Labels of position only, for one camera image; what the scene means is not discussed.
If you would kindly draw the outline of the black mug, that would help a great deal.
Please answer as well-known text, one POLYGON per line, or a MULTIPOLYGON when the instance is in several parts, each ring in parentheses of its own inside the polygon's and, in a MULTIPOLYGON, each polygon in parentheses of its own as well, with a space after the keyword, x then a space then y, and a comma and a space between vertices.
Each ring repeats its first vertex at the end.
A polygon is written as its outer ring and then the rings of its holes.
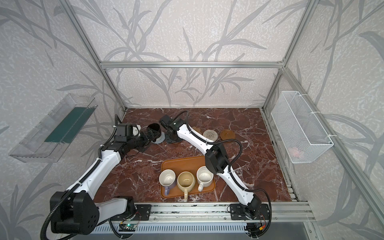
POLYGON ((162 134, 161 127, 157 123, 153 123, 153 124, 148 125, 147 132, 148 132, 149 139, 151 142, 154 142, 162 134))

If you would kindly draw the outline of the grey round coaster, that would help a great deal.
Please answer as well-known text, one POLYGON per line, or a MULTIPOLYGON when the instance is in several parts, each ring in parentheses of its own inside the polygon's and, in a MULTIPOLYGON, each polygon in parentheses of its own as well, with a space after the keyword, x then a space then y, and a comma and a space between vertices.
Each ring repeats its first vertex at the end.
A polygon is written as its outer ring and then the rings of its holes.
POLYGON ((162 143, 164 140, 165 140, 165 134, 162 133, 161 136, 160 136, 159 138, 157 138, 157 139, 154 141, 154 144, 160 144, 160 143, 162 143))

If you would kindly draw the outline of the woven round coaster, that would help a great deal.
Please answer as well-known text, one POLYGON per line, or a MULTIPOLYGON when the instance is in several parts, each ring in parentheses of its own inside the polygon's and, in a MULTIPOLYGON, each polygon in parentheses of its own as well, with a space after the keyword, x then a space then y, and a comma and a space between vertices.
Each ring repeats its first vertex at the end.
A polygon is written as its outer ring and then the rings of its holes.
POLYGON ((213 142, 215 142, 219 138, 218 133, 214 130, 204 131, 203 136, 213 142))

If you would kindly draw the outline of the purple mug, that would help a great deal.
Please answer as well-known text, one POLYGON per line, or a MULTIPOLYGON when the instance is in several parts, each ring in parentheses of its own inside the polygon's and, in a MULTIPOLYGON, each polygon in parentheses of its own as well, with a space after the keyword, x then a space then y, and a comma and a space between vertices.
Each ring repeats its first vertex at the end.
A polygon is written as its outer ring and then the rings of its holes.
POLYGON ((177 177, 173 170, 167 169, 161 172, 159 182, 164 187, 164 194, 168 196, 171 189, 177 185, 177 177))

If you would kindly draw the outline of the large round wooden coaster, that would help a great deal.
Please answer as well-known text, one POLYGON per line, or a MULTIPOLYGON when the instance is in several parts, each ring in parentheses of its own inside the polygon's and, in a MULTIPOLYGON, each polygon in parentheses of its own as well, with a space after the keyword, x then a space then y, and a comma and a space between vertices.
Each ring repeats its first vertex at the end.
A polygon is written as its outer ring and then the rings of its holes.
POLYGON ((223 130, 220 132, 220 138, 221 138, 221 140, 235 139, 236 134, 232 130, 223 130))

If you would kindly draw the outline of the beige glazed mug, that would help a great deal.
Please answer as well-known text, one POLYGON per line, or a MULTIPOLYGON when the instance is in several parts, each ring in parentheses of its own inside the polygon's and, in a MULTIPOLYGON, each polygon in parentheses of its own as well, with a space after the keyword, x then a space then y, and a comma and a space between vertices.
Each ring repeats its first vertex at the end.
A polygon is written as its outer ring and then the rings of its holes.
POLYGON ((191 190, 195 187, 196 184, 196 178, 191 172, 182 172, 179 174, 177 178, 177 185, 178 188, 183 192, 184 194, 184 201, 188 201, 188 195, 191 190))

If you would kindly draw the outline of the white speckled mug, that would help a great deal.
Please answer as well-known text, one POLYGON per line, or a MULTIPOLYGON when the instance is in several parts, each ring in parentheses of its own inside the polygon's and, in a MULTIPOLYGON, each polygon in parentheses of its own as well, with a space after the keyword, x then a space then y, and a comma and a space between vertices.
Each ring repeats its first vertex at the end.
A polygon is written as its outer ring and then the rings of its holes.
POLYGON ((206 167, 202 166, 197 170, 198 191, 202 192, 204 188, 209 187, 214 179, 214 174, 206 167))

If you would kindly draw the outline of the cork flower coaster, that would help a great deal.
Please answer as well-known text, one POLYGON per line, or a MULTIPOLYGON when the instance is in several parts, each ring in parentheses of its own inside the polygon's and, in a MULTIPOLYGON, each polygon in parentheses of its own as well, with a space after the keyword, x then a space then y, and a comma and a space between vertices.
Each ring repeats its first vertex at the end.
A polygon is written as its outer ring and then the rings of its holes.
POLYGON ((200 128, 197 128, 197 127, 193 127, 193 130, 195 130, 196 132, 198 132, 199 134, 201 134, 201 129, 200 128))

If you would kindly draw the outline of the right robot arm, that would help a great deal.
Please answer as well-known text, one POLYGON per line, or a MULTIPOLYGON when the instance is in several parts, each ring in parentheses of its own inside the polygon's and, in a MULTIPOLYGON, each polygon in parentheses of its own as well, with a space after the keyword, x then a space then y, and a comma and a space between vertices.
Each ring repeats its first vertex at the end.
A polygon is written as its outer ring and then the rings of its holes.
POLYGON ((230 142, 237 143, 240 148, 236 157, 230 161, 224 147, 226 140, 214 142, 205 138, 203 135, 192 129, 188 124, 187 119, 182 120, 179 117, 171 118, 168 115, 165 115, 160 119, 159 123, 166 130, 166 139, 171 141, 185 140, 205 156, 205 164, 208 170, 213 174, 218 175, 227 183, 235 193, 238 202, 244 211, 244 215, 247 218, 254 220, 260 214, 262 201, 256 195, 256 192, 265 193, 269 207, 269 213, 265 214, 265 218, 269 221, 272 220, 272 204, 268 193, 263 189, 248 189, 232 168, 233 163, 236 162, 243 152, 243 145, 241 142, 235 139, 229 139, 230 142))

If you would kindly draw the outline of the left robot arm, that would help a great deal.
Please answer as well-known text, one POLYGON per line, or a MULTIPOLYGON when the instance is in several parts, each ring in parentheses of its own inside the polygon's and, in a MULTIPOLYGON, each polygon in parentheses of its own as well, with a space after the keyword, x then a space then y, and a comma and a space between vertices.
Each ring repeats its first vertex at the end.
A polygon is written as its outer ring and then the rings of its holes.
POLYGON ((132 197, 117 197, 107 202, 94 202, 99 187, 129 151, 144 152, 150 143, 161 136, 159 124, 140 126, 116 124, 113 140, 99 148, 93 165, 64 192, 56 192, 50 199, 50 213, 43 223, 40 238, 46 240, 48 228, 65 239, 88 235, 98 225, 117 215, 134 216, 137 207, 132 197))

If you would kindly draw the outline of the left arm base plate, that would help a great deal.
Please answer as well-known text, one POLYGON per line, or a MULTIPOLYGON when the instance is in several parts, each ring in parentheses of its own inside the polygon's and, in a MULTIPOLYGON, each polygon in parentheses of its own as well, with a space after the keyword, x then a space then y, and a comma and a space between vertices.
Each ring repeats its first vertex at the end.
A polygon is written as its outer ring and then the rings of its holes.
POLYGON ((112 221, 148 221, 151 214, 150 204, 138 204, 125 213, 112 217, 112 221))

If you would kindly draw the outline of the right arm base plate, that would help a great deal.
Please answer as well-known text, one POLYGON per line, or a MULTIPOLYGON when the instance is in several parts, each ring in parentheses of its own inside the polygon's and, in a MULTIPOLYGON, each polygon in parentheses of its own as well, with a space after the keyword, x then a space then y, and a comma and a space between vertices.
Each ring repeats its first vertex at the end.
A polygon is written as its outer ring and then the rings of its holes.
POLYGON ((240 204, 230 204, 227 211, 231 214, 231 220, 269 220, 271 215, 268 204, 261 204, 261 208, 254 218, 249 218, 240 204))

